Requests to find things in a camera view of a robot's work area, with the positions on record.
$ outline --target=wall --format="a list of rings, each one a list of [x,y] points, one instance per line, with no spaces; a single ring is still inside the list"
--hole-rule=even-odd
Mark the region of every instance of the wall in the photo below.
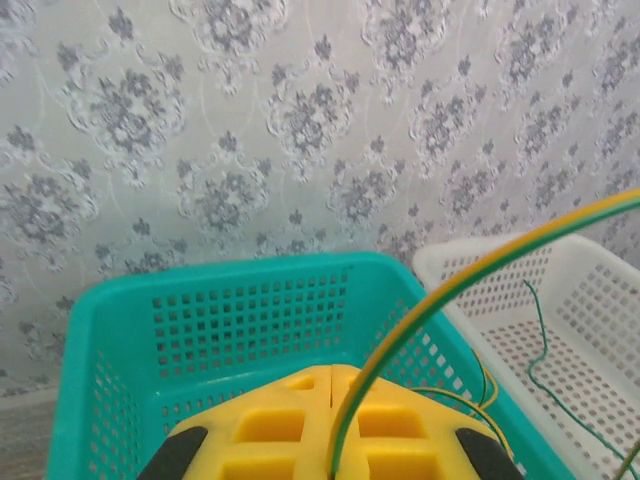
[[[0,395],[89,285],[522,230],[640,183],[635,0],[0,0]],[[589,236],[640,266],[638,216]]]

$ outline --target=white plastic basket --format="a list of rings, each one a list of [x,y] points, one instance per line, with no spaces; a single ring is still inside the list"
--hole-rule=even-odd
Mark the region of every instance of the white plastic basket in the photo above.
[[[433,290],[515,236],[430,245],[416,252],[413,269]],[[640,436],[640,272],[600,245],[570,235],[507,265],[445,308],[576,477],[611,478],[621,461],[527,375],[542,352],[542,337],[525,279],[538,290],[549,340],[536,378],[626,453]],[[634,466],[640,469],[640,459]]]

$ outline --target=plastic basket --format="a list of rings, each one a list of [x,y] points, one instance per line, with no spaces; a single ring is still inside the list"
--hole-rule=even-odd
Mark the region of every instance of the plastic basket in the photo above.
[[[413,267],[430,289],[513,237],[427,246],[416,253]],[[593,467],[591,473],[584,471],[584,478],[609,478],[620,459],[527,375],[529,363],[542,351],[542,338],[523,279],[538,290],[550,343],[536,377],[581,420],[626,452],[640,435],[640,272],[600,245],[571,235],[506,266],[445,309],[467,341],[496,360],[493,347],[503,361],[492,365],[500,376],[513,378],[515,373],[519,381],[508,382],[510,393],[566,463],[575,469]],[[505,363],[511,372],[501,371]],[[564,434],[558,435],[558,427]],[[634,465],[640,469],[640,459]]]
[[[361,367],[423,296],[401,264],[369,253],[189,267],[101,284],[71,313],[47,478],[134,479],[188,416],[307,366]],[[443,314],[385,376],[467,397],[482,385],[470,348]],[[573,478],[508,394],[491,413],[527,478]]]

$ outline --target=yellow wire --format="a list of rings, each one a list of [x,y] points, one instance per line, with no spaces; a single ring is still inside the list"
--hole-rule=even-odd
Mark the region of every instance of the yellow wire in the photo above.
[[[485,412],[484,410],[482,410],[481,408],[479,408],[478,406],[476,406],[475,404],[473,404],[472,402],[470,402],[466,398],[464,398],[464,397],[462,397],[462,396],[460,396],[460,395],[458,395],[456,393],[452,393],[452,392],[449,392],[447,390],[443,390],[441,388],[415,387],[415,388],[412,388],[411,390],[413,390],[414,392],[426,392],[426,393],[435,393],[435,394],[438,394],[438,395],[445,395],[447,397],[451,397],[451,398],[459,401],[460,403],[462,403],[466,407],[469,407],[475,413],[480,415],[482,417],[482,419],[489,424],[491,429],[498,436],[498,439],[500,440],[500,443],[502,443],[502,445],[507,450],[507,453],[509,454],[509,457],[513,458],[513,450],[511,450],[511,446],[509,446],[509,442],[507,441],[507,438],[505,437],[504,433],[502,432],[502,429],[498,426],[498,424],[495,422],[495,420],[493,418],[491,418],[491,416],[489,416],[489,414],[487,412]]]
[[[335,446],[340,435],[342,424],[346,420],[347,413],[351,410],[353,403],[356,401],[356,397],[362,390],[366,379],[368,379],[372,372],[376,371],[378,365],[385,359],[385,355],[389,352],[403,333],[410,329],[414,324],[417,324],[422,320],[422,314],[425,310],[429,309],[434,303],[438,302],[444,297],[450,290],[456,288],[459,284],[473,277],[475,274],[480,273],[485,268],[490,268],[491,265],[502,261],[503,258],[508,257],[515,251],[524,249],[532,243],[536,242],[545,235],[551,235],[561,228],[568,228],[572,224],[575,224],[581,220],[585,220],[588,217],[597,215],[604,210],[614,208],[625,202],[638,201],[640,199],[640,189],[631,190],[618,195],[614,195],[605,198],[599,202],[593,203],[581,209],[570,212],[566,215],[558,217],[547,224],[544,224],[524,235],[508,242],[502,247],[494,250],[480,260],[472,263],[462,271],[450,277],[442,285],[436,288],[430,295],[424,298],[418,305],[416,305],[407,315],[393,328],[393,330],[382,340],[378,348],[369,357],[360,373],[356,376],[351,388],[347,392],[337,415],[333,421],[331,427],[331,433],[329,436],[329,445],[327,449],[327,464],[326,468],[328,472],[332,470],[333,454],[335,452]]]
[[[486,410],[491,405],[493,405],[493,403],[498,399],[498,393],[499,393],[500,389],[498,387],[498,382],[496,382],[496,379],[491,374],[491,372],[489,372],[489,370],[487,370],[484,366],[482,367],[482,369],[484,370],[484,374],[489,379],[489,383],[491,383],[491,386],[493,387],[493,392],[491,392],[491,396],[489,397],[489,400],[487,400],[482,405],[480,405],[480,407],[483,410]]]

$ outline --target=black plastic part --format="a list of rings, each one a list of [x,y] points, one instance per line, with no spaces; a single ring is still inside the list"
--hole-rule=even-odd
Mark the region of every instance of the black plastic part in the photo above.
[[[493,438],[470,428],[456,430],[456,436],[480,480],[524,480],[507,452]]]
[[[167,438],[138,480],[182,480],[206,437],[206,428],[191,427]]]

